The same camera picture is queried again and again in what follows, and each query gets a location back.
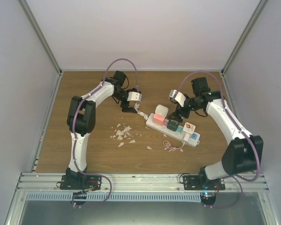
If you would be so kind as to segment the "green dragon cube adapter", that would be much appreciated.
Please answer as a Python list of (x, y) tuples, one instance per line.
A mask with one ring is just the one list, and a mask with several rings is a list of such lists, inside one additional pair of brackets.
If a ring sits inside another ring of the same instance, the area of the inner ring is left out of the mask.
[(167, 129), (169, 129), (173, 132), (176, 132), (179, 125), (180, 125), (179, 122), (176, 122), (176, 121), (173, 121), (173, 120), (168, 120)]

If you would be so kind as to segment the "white cube adapter red print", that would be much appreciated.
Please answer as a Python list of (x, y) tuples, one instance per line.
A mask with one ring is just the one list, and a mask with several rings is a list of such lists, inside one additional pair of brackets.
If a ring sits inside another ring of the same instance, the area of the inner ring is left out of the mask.
[(192, 123), (186, 122), (182, 129), (182, 134), (184, 139), (189, 139), (194, 133), (196, 126)]

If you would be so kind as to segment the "white rounded square adapter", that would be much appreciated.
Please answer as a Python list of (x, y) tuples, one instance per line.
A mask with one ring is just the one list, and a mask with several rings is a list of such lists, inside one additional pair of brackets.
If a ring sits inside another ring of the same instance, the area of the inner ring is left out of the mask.
[(161, 104), (157, 105), (155, 108), (155, 114), (161, 115), (163, 117), (166, 117), (168, 114), (169, 109)]

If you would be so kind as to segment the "pink cube socket adapter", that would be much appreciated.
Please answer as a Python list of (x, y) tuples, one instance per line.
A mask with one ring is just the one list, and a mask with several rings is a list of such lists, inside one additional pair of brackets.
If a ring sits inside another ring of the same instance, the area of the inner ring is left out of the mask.
[(164, 120), (165, 120), (165, 116), (155, 113), (152, 122), (158, 126), (162, 126)]

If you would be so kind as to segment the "white power strip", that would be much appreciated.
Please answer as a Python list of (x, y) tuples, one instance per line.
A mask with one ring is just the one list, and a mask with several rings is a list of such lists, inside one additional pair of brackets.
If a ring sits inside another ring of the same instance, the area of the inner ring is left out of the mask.
[[(146, 121), (147, 127), (157, 130), (157, 131), (167, 135), (168, 137), (174, 138), (174, 139), (180, 141), (181, 143), (183, 143), (183, 140), (184, 140), (184, 137), (186, 134), (183, 131), (183, 126), (179, 125), (176, 131), (172, 131), (167, 128), (167, 124), (168, 124), (167, 119), (165, 119), (163, 124), (161, 126), (159, 126), (159, 125), (153, 123), (153, 117), (154, 117), (154, 114), (151, 113), (149, 118)], [(189, 145), (191, 147), (196, 147), (197, 145), (199, 145), (199, 143), (200, 143), (200, 134), (197, 132), (194, 132), (191, 136), (189, 136), (189, 139), (188, 139), (186, 145)]]

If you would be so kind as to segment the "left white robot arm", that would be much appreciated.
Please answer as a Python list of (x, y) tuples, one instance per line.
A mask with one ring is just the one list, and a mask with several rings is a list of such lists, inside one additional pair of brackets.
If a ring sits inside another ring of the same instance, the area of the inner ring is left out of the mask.
[(83, 189), (87, 185), (86, 152), (89, 136), (96, 124), (96, 108), (104, 100), (112, 97), (120, 103), (122, 112), (137, 113), (130, 106), (130, 102), (141, 101), (142, 93), (137, 87), (128, 90), (123, 88), (126, 79), (124, 72), (116, 71), (113, 77), (104, 78), (89, 93), (71, 99), (67, 125), (71, 132), (72, 146), (66, 175), (71, 178), (71, 184), (76, 189)]

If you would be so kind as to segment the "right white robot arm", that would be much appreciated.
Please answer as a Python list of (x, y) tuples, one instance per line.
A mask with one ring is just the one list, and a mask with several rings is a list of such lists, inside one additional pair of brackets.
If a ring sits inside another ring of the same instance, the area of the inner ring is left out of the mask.
[(188, 97), (179, 90), (171, 90), (169, 100), (176, 104), (176, 109), (167, 118), (181, 123), (190, 112), (203, 110), (216, 122), (222, 131), (228, 146), (215, 164), (202, 167), (198, 173), (198, 185), (204, 190), (210, 189), (216, 180), (240, 173), (256, 171), (260, 174), (263, 151), (263, 139), (249, 132), (235, 117), (223, 97), (222, 90), (212, 91), (205, 77), (191, 81), (194, 97)]

